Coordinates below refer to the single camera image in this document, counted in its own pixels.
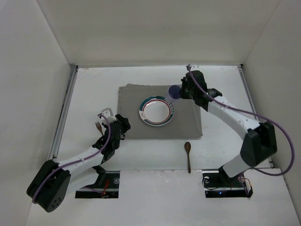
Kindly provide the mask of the lavender plastic cup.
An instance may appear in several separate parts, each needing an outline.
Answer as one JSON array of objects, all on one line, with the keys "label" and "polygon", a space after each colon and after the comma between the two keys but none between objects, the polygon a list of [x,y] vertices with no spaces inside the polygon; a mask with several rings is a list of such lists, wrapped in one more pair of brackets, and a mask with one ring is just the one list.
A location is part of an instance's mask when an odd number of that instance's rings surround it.
[{"label": "lavender plastic cup", "polygon": [[181,87],[178,85],[170,86],[167,90],[167,96],[165,97],[165,100],[167,102],[173,102],[175,100],[180,99],[181,98],[180,90],[181,90]]}]

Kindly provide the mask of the grey cloth placemat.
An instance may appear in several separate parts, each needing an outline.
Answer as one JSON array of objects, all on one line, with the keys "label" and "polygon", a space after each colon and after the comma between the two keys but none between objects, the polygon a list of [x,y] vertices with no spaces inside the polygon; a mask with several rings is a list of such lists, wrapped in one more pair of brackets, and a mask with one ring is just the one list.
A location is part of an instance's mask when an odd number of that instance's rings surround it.
[{"label": "grey cloth placemat", "polygon": [[140,104],[151,96],[167,96],[169,86],[127,84],[119,87],[117,113],[128,118],[128,139],[200,139],[203,135],[201,110],[191,99],[174,101],[174,116],[166,125],[152,126],[139,116]]}]

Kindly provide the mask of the white plate green rim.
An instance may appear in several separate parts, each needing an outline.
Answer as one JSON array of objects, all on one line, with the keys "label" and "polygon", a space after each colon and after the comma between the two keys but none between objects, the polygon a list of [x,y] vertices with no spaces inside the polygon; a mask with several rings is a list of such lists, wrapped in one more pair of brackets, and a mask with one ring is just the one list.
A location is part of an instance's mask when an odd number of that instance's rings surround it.
[{"label": "white plate green rim", "polygon": [[162,96],[151,96],[141,102],[139,116],[150,126],[163,126],[173,119],[174,106]]}]

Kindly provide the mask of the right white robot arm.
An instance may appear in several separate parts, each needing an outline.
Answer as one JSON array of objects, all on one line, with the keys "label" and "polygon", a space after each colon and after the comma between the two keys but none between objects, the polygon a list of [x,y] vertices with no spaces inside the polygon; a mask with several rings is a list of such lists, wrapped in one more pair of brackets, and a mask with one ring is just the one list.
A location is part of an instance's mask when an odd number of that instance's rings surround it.
[{"label": "right white robot arm", "polygon": [[181,81],[179,93],[182,99],[192,99],[196,105],[226,123],[243,140],[239,154],[219,168],[219,173],[225,178],[234,178],[277,152],[273,124],[245,116],[221,92],[207,88],[200,71],[186,73]]}]

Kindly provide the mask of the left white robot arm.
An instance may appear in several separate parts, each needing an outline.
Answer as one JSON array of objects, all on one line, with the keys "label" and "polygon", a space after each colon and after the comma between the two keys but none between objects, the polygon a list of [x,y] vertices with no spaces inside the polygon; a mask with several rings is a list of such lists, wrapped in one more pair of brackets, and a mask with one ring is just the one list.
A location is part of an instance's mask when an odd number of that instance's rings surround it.
[{"label": "left white robot arm", "polygon": [[102,184],[106,171],[101,164],[115,154],[131,126],[128,118],[120,114],[99,117],[105,132],[89,149],[65,161],[44,162],[26,190],[32,203],[53,212],[69,193]]}]

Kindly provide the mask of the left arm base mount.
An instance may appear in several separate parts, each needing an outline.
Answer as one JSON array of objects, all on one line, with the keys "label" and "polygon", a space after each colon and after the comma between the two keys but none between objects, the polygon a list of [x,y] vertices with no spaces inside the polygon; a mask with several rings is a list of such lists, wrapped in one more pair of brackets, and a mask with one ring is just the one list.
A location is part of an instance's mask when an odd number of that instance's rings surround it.
[{"label": "left arm base mount", "polygon": [[106,171],[94,166],[98,174],[96,181],[75,192],[75,199],[117,199],[119,197],[120,171]]}]

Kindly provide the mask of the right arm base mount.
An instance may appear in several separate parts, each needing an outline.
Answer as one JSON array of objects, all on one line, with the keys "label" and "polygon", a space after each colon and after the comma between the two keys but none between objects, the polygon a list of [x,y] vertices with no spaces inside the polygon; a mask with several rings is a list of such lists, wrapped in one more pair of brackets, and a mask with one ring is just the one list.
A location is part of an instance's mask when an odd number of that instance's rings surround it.
[{"label": "right arm base mount", "polygon": [[206,198],[251,198],[253,187],[244,172],[230,178],[219,169],[202,170],[202,186]]}]

